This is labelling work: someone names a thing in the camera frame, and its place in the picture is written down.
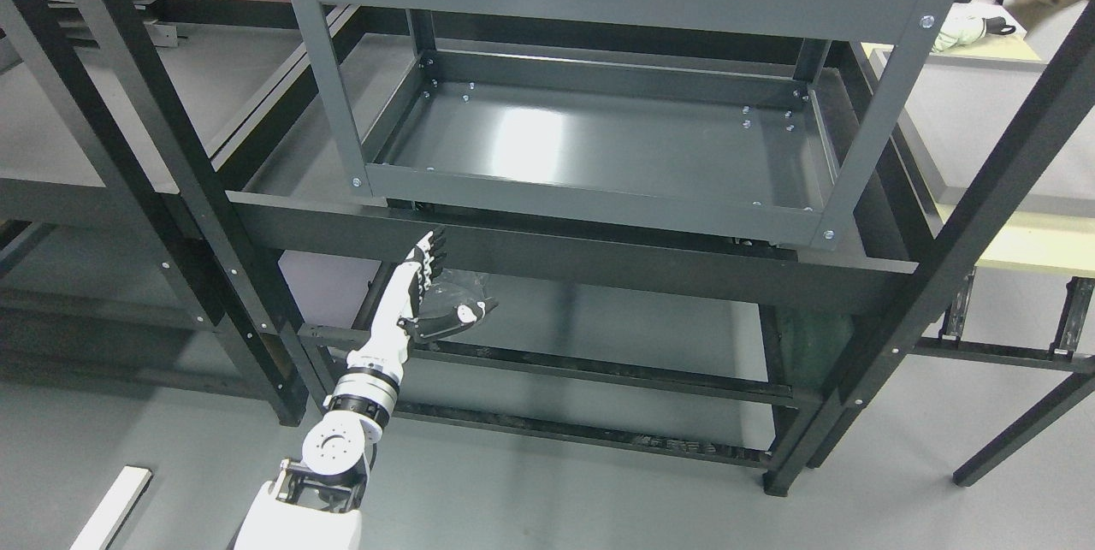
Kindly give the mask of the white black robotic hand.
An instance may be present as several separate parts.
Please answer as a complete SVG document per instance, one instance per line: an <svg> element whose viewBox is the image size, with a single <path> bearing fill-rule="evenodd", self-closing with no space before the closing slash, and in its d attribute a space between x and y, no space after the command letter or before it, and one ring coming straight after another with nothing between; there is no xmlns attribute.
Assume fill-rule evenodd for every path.
<svg viewBox="0 0 1095 550"><path fill-rule="evenodd" d="M401 383L413 345L460 334L485 320L498 301L442 280L443 227L423 234L388 278L369 325L369 337L346 358L348 371L383 373Z"/></svg>

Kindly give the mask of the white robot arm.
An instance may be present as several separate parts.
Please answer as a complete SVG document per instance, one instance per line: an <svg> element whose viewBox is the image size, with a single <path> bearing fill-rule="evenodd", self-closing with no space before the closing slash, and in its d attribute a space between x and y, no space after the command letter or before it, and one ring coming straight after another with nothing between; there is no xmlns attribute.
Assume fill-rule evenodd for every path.
<svg viewBox="0 0 1095 550"><path fill-rule="evenodd" d="M364 492L400 394L399 370L377 363L341 376L323 417L252 500L234 549L357 549Z"/></svg>

